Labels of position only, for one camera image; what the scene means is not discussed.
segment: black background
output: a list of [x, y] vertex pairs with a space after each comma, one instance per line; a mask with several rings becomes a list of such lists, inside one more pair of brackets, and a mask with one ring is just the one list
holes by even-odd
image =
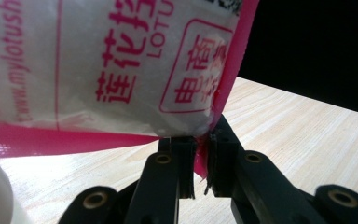
[[358, 111], [358, 1], [261, 0], [239, 77]]

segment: light wood surface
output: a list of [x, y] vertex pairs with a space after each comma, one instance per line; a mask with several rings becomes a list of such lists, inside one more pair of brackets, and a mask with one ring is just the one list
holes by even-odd
[[[358, 192], [358, 113], [237, 78], [224, 111], [246, 149], [260, 151], [298, 188], [338, 184]], [[57, 223], [82, 190], [121, 190], [139, 178], [157, 142], [100, 152], [0, 159], [15, 195], [13, 223]], [[229, 199], [180, 201], [180, 223], [235, 223]]]

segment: pink border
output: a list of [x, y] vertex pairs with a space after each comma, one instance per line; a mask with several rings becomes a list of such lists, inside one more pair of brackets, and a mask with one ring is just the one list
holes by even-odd
[[182, 36], [182, 40], [180, 42], [180, 46], [179, 46], [179, 50], [178, 50], [178, 53], [176, 54], [176, 59], [175, 59], [175, 62], [173, 63], [173, 67], [172, 67], [172, 71], [171, 71], [171, 74], [170, 74], [170, 78], [168, 79], [168, 83], [167, 85], [165, 86], [165, 90], [164, 90], [164, 93], [162, 95], [162, 98], [159, 102], [159, 111], [161, 111], [162, 113], [171, 113], [171, 114], [183, 114], [183, 113], [195, 113], [195, 112], [200, 112], [200, 111], [204, 111], [206, 109], [209, 109], [209, 108], [205, 108], [205, 109], [198, 109], [198, 110], [187, 110], [187, 111], [164, 111], [163, 108], [162, 108], [162, 104], [164, 102], [164, 99], [165, 99], [165, 95], [168, 91], [168, 87], [170, 86], [171, 84], [171, 80], [172, 80], [172, 77], [173, 77], [173, 72], [175, 71], [175, 68], [176, 68], [176, 64], [178, 62], [178, 59], [179, 59], [179, 56], [180, 56], [180, 53], [182, 51], [182, 46], [183, 46], [183, 42], [185, 41], [185, 37], [186, 37], [186, 33], [187, 33], [187, 29], [188, 27], [190, 26], [191, 23], [193, 22], [199, 22], [201, 24], [204, 24], [204, 25], [209, 25], [209, 26], [212, 26], [214, 28], [217, 28], [217, 29], [220, 29], [220, 30], [223, 30], [223, 31], [226, 31], [226, 32], [230, 32], [232, 33], [232, 30], [226, 28], [226, 27], [223, 27], [223, 26], [219, 26], [219, 25], [216, 25], [216, 24], [213, 24], [213, 23], [210, 23], [208, 21], [203, 21], [201, 19], [193, 19], [191, 21], [189, 21], [186, 25], [186, 28], [185, 28], [185, 31], [183, 32], [183, 36]]
[[56, 26], [56, 54], [55, 54], [55, 92], [54, 92], [54, 113], [56, 119], [57, 131], [60, 130], [60, 122], [58, 120], [59, 112], [59, 79], [60, 79], [60, 51], [61, 51], [61, 21], [62, 21], [62, 1], [58, 0], [57, 4], [57, 26]]

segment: plastic bag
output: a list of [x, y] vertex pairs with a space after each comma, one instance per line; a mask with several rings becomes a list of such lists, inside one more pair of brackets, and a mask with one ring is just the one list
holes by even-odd
[[207, 133], [256, 4], [0, 0], [0, 157]]

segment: wooden table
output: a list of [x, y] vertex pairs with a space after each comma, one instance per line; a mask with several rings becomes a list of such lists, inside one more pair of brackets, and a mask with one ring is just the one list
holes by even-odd
[[[237, 78], [224, 111], [246, 149], [260, 151], [292, 183], [314, 194], [335, 183], [358, 192], [358, 113]], [[157, 142], [106, 151], [0, 159], [15, 195], [13, 223], [57, 223], [82, 190], [102, 185], [121, 190], [139, 178]], [[229, 199], [203, 195], [180, 201], [180, 223], [234, 223]]]

